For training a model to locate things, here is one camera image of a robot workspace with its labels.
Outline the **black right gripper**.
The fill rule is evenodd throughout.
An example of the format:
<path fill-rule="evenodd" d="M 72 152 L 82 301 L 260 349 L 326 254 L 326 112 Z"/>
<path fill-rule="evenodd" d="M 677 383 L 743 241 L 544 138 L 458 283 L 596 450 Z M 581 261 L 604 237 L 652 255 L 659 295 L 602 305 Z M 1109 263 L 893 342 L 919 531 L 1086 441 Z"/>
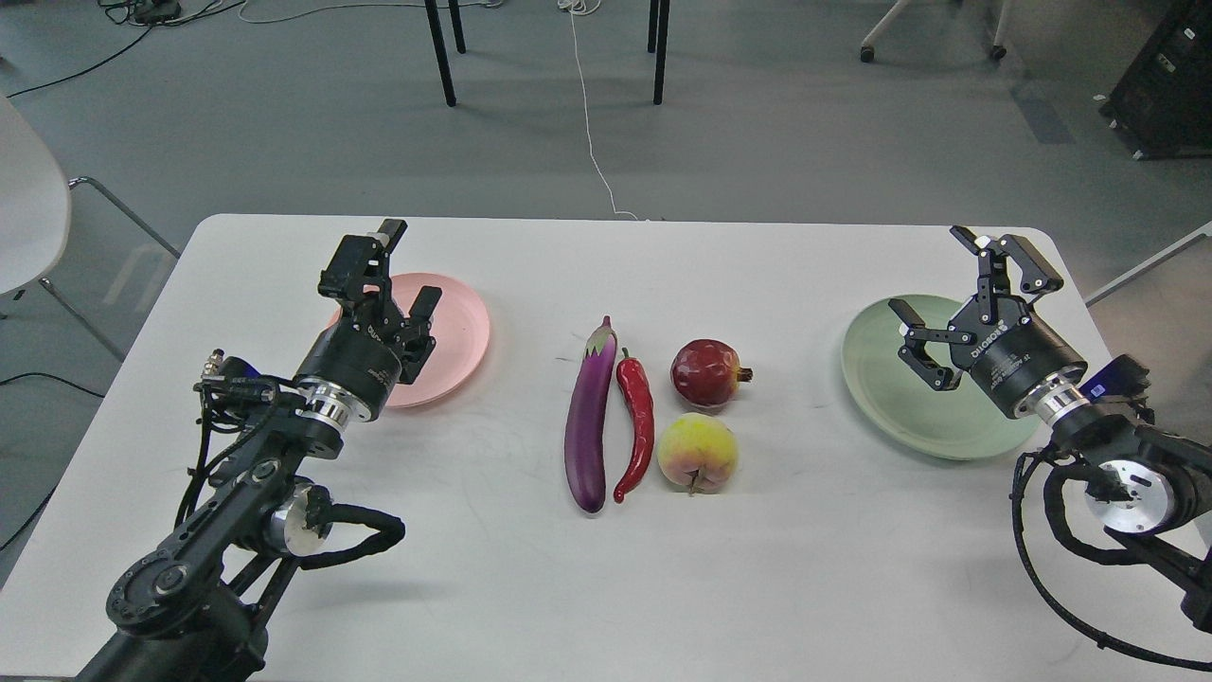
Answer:
<path fill-rule="evenodd" d="M 955 391 L 957 369 L 978 385 L 1010 419 L 1035 386 L 1048 377 L 1077 382 L 1088 362 L 1034 310 L 1034 302 L 1064 286 L 1064 277 L 1027 237 L 977 237 L 967 227 L 953 225 L 951 236 L 977 259 L 974 294 L 951 319 L 956 329 L 931 329 L 903 298 L 890 298 L 890 310 L 905 329 L 898 357 L 932 391 Z M 927 344 L 951 346 L 951 363 L 943 367 Z"/>

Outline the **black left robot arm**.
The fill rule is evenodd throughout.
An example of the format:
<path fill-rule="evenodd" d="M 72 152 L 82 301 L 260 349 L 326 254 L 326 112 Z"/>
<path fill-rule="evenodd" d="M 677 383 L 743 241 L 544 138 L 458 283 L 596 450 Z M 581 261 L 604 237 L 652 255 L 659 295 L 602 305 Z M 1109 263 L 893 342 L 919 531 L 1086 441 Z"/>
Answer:
<path fill-rule="evenodd" d="M 212 353 L 194 386 L 201 426 L 231 432 L 200 454 L 168 538 L 110 588 L 116 634 L 80 681 L 246 681 L 265 665 L 268 624 L 298 571 L 345 564 L 401 541 L 395 515 L 337 504 L 298 472 L 333 460 L 351 422 L 373 422 L 398 385 L 415 383 L 436 349 L 442 291 L 424 286 L 411 310 L 393 297 L 390 256 L 406 220 L 345 236 L 318 281 L 339 305 L 295 377 L 265 376 Z"/>

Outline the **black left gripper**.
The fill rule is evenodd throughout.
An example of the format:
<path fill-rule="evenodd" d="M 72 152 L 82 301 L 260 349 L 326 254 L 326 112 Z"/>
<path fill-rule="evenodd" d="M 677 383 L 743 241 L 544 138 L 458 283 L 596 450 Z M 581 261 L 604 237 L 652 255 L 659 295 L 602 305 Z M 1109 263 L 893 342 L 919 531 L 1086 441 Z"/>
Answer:
<path fill-rule="evenodd" d="M 376 233 L 342 237 L 320 273 L 318 293 L 337 302 L 339 320 L 321 332 L 295 376 L 305 418 L 327 424 L 381 418 L 394 384 L 419 379 L 438 346 L 433 316 L 444 290 L 421 286 L 404 316 L 393 297 L 390 256 L 406 233 L 404 219 Z"/>

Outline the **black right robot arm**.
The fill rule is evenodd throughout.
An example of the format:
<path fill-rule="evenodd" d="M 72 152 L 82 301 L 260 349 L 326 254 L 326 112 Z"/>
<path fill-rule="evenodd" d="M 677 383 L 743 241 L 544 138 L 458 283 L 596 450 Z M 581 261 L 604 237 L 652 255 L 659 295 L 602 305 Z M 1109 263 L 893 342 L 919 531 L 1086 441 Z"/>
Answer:
<path fill-rule="evenodd" d="M 1018 455 L 1012 475 L 1012 532 L 1027 578 L 1056 617 L 1097 647 L 1206 674 L 1207 661 L 1134 646 L 1060 604 L 1027 552 L 1023 499 L 1035 471 L 1048 466 L 1044 518 L 1060 548 L 1096 564 L 1157 571 L 1182 591 L 1187 620 L 1208 632 L 1210 558 L 1165 539 L 1210 511 L 1208 446 L 1156 426 L 1149 372 L 1137 359 L 1117 355 L 1087 376 L 1085 359 L 1036 313 L 1036 302 L 1064 281 L 1027 237 L 978 237 L 962 225 L 951 236 L 977 260 L 974 293 L 942 329 L 892 298 L 904 325 L 898 355 L 934 391 L 953 391 L 970 376 L 1006 418 L 1037 415 L 1050 428 L 1047 445 Z"/>

